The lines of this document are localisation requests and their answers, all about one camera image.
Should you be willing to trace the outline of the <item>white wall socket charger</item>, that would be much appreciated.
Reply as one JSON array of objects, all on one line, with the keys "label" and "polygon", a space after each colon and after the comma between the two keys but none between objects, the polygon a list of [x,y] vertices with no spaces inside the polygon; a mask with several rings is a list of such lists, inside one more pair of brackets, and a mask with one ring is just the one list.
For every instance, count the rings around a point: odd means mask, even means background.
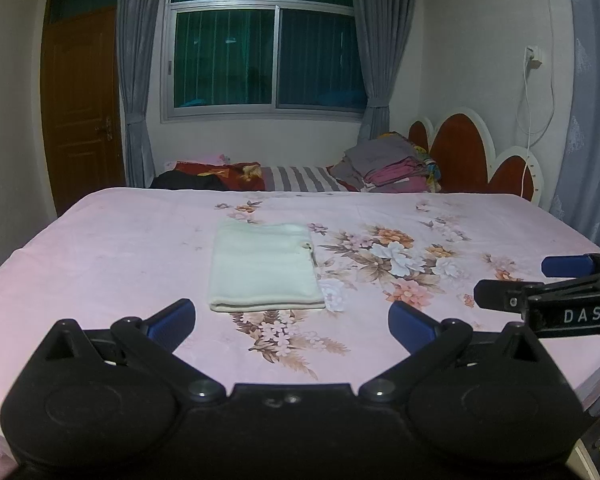
[{"label": "white wall socket charger", "polygon": [[524,50],[524,66],[536,70],[543,64],[543,52],[538,46],[527,46]]}]

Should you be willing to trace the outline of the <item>sliding glass window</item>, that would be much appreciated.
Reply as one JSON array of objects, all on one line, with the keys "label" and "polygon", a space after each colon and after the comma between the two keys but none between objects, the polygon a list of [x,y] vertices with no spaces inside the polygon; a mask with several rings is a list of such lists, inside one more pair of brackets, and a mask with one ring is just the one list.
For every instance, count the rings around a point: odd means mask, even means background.
[{"label": "sliding glass window", "polygon": [[166,0],[161,115],[354,116],[353,0]]}]

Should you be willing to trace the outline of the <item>grey striped pillow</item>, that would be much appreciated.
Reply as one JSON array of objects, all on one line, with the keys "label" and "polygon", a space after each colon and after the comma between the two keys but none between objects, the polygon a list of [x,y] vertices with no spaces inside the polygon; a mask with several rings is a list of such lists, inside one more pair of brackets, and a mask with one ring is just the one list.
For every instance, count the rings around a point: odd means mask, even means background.
[{"label": "grey striped pillow", "polygon": [[263,166],[261,174],[268,192],[348,192],[328,167]]}]

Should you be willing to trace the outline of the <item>red patterned blanket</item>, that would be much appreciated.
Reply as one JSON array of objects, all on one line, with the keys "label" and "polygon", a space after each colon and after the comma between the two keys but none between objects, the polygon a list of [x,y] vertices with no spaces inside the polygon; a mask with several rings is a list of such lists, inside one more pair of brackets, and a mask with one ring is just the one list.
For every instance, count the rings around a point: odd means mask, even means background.
[{"label": "red patterned blanket", "polygon": [[262,167],[257,162],[209,165],[201,162],[177,162],[175,170],[196,177],[218,177],[230,191],[264,191]]}]

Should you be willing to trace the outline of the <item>left grey curtain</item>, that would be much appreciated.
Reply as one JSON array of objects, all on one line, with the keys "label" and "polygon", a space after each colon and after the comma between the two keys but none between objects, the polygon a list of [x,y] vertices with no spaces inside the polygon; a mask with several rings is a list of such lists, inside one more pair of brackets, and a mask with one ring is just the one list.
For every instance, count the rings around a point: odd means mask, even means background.
[{"label": "left grey curtain", "polygon": [[118,0],[117,64],[124,117],[125,179],[146,188],[155,177],[147,129],[150,69],[161,0]]}]

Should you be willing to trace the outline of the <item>brown wooden door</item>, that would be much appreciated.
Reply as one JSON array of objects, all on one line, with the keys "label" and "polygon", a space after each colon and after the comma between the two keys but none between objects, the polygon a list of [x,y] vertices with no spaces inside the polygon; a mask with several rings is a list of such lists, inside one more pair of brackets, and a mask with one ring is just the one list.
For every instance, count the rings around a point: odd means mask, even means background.
[{"label": "brown wooden door", "polygon": [[116,58],[118,0],[47,0],[40,96],[56,214],[125,185]]}]

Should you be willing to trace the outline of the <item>stack of folded clothes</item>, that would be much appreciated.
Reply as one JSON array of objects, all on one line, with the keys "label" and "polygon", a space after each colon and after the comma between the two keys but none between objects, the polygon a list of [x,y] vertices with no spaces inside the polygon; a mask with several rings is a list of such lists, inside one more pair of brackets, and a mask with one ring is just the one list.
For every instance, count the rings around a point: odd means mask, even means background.
[{"label": "stack of folded clothes", "polygon": [[371,193],[437,193],[441,174],[428,152],[396,132],[356,144],[329,168],[347,188]]}]

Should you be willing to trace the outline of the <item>black garment on bed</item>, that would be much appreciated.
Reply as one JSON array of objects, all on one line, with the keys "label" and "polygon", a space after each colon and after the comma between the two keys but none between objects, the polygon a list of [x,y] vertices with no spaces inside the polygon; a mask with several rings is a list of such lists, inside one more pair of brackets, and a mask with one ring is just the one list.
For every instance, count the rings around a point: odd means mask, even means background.
[{"label": "black garment on bed", "polygon": [[194,176],[183,171],[170,170],[152,180],[151,188],[158,190],[181,191],[181,190],[208,190],[227,191],[228,186],[214,174],[210,176]]}]

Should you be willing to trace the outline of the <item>pink floral bed sheet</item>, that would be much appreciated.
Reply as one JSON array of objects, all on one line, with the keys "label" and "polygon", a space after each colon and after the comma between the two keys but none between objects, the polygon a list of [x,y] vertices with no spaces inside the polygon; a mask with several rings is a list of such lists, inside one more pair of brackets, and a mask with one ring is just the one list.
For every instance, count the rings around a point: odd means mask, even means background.
[{"label": "pink floral bed sheet", "polygon": [[484,278],[537,281],[548,256],[594,250],[513,195],[91,194],[0,267],[0,407],[52,325],[105,328],[193,301],[178,357],[231,387],[358,387],[406,357],[388,330],[403,301],[495,332]]}]

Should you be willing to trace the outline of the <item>right grey curtain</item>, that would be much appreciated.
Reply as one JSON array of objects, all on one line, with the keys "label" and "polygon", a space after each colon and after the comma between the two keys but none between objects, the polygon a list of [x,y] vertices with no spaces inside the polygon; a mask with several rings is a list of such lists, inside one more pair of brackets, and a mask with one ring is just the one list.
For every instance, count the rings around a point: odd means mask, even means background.
[{"label": "right grey curtain", "polygon": [[407,40],[415,0],[353,0],[358,55],[367,103],[358,142],[389,131],[393,96]]}]

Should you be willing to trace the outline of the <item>grey patterned side curtain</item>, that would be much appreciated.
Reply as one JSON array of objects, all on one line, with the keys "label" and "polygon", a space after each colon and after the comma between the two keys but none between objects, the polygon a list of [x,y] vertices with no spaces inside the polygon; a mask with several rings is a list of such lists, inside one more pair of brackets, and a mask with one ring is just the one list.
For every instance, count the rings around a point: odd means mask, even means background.
[{"label": "grey patterned side curtain", "polygon": [[571,0],[574,75],[550,212],[600,246],[600,0]]}]

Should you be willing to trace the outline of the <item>red white wooden headboard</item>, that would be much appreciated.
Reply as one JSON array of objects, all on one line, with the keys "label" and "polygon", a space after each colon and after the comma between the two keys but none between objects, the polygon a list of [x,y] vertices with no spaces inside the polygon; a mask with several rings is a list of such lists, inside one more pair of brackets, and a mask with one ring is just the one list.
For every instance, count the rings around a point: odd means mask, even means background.
[{"label": "red white wooden headboard", "polygon": [[544,177],[536,157],[522,146],[498,153],[486,123],[470,108],[452,110],[437,126],[417,118],[407,139],[437,164],[443,192],[513,194],[540,202]]}]

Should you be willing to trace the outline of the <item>pale green knit sweater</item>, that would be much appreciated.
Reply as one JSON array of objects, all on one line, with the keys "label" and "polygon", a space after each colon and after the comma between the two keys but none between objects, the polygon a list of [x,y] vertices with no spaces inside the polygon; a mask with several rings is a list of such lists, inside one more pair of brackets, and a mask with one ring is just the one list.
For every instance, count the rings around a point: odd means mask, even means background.
[{"label": "pale green knit sweater", "polygon": [[226,220],[216,229],[208,303],[215,312],[323,309],[304,224]]}]

